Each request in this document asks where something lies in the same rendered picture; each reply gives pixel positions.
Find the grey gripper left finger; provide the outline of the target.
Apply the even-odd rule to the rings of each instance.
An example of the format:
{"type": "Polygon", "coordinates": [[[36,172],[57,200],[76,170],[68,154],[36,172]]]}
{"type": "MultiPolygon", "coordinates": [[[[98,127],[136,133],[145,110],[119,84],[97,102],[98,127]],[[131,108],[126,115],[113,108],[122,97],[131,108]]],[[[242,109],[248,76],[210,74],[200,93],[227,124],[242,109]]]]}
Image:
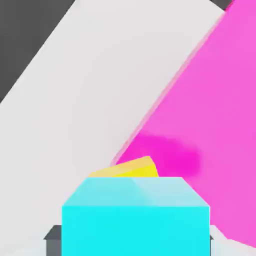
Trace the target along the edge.
{"type": "Polygon", "coordinates": [[[54,225],[43,240],[28,249],[25,256],[62,256],[61,225],[54,225]]]}

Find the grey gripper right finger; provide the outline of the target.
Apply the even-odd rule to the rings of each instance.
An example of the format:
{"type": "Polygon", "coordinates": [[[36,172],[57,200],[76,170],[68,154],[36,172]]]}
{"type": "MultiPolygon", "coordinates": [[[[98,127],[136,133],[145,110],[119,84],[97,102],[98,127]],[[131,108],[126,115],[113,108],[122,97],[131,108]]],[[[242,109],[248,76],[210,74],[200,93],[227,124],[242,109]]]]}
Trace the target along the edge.
{"type": "Polygon", "coordinates": [[[256,256],[256,248],[226,238],[215,225],[210,225],[210,235],[210,256],[256,256]]]}

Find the small cyan cube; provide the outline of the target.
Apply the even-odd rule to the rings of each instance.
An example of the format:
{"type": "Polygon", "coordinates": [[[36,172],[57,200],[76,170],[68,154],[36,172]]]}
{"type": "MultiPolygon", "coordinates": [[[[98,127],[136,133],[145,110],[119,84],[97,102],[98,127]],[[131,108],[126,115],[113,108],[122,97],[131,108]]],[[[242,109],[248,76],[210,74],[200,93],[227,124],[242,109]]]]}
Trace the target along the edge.
{"type": "Polygon", "coordinates": [[[61,225],[61,256],[210,256],[210,207],[181,177],[88,177],[61,225]]]}

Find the small yellow cube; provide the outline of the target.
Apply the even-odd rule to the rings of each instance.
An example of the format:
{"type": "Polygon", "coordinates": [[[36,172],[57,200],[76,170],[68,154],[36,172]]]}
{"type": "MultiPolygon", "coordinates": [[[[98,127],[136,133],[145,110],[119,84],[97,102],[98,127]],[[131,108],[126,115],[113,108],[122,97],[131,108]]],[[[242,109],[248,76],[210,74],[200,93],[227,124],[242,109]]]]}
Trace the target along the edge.
{"type": "Polygon", "coordinates": [[[155,163],[150,156],[144,156],[124,163],[92,172],[89,178],[106,177],[158,177],[155,163]]]}

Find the large pink box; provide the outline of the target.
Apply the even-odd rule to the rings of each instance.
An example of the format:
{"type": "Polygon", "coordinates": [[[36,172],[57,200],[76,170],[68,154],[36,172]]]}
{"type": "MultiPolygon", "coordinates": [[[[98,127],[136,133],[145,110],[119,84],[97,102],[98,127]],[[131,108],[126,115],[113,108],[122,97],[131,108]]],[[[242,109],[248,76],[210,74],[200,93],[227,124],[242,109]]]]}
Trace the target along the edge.
{"type": "Polygon", "coordinates": [[[256,248],[256,0],[233,0],[113,160],[150,156],[210,205],[211,223],[256,248]]]}

